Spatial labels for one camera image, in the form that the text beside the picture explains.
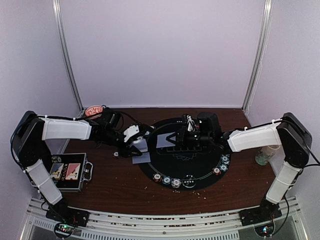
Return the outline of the blue card deck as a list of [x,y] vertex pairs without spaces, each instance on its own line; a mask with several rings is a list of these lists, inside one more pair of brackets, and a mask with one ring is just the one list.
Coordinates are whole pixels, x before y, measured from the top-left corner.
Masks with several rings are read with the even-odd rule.
[[145,138],[133,141],[132,146],[135,146],[142,153],[148,152],[148,145]]

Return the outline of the dealt blue card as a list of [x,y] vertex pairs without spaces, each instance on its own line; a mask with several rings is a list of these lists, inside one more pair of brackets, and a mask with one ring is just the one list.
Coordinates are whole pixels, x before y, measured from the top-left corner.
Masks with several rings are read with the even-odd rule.
[[150,163],[151,162],[151,157],[149,152],[144,152],[140,156],[133,156],[132,157],[132,163],[135,164],[145,164],[145,163]]
[[156,148],[160,149],[160,148],[174,147],[175,144],[167,140],[167,137],[170,136],[171,134],[173,133],[170,132],[170,133],[157,135]]

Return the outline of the blue white chips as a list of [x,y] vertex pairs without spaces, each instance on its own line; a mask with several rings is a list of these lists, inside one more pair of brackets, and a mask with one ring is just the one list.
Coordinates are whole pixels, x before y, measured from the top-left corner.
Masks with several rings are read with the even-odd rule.
[[229,164],[230,163],[230,158],[227,155],[223,155],[221,157],[221,161],[224,162],[225,164]]
[[179,178],[174,178],[172,181],[171,181],[171,186],[174,188],[174,189],[178,189],[180,186],[181,186],[182,182]]

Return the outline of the green white chips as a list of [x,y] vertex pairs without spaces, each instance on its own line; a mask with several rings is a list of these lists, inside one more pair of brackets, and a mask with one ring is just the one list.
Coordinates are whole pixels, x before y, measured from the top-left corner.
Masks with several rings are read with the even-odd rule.
[[171,183],[171,178],[168,177],[168,176],[165,176],[163,179],[162,179],[162,183],[165,184],[165,185],[169,185]]
[[229,169],[229,166],[226,164],[221,164],[219,168],[222,172],[226,172]]

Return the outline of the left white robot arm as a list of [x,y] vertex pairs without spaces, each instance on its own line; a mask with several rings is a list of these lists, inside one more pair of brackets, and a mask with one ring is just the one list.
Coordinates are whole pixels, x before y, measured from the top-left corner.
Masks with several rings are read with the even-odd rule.
[[51,211],[61,222],[69,221],[72,211],[60,202],[63,195],[47,170],[46,164],[52,157],[47,141],[94,141],[115,147],[120,157],[141,156],[148,149],[139,149],[138,144],[146,140],[154,129],[132,118],[134,124],[120,131],[117,125],[124,115],[125,112],[108,107],[84,113],[78,118],[38,115],[28,110],[15,128],[10,138],[12,158],[45,201],[54,205]]

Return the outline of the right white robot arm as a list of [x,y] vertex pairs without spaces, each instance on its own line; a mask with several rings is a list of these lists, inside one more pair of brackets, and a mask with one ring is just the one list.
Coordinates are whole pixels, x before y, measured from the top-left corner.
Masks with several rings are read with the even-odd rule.
[[181,127],[167,141],[179,147],[207,147],[224,154],[243,150],[280,146],[284,162],[264,195],[256,216],[268,220],[310,158],[312,135],[291,112],[281,118],[254,127],[222,131],[216,114],[201,112],[197,119],[183,115]]

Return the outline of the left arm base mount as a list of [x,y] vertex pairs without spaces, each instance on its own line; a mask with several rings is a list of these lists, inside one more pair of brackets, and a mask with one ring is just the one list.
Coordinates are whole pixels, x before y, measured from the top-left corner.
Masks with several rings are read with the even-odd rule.
[[75,208],[49,208],[45,214],[46,218],[57,222],[67,223],[75,227],[86,227],[90,213]]

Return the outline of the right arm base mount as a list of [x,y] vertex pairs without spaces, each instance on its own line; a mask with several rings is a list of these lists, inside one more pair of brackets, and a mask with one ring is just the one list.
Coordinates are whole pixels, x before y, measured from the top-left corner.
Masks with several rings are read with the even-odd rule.
[[281,216],[281,210],[270,210],[261,206],[243,209],[239,212],[239,218],[242,226],[255,225],[262,222],[271,221],[272,219],[279,218]]

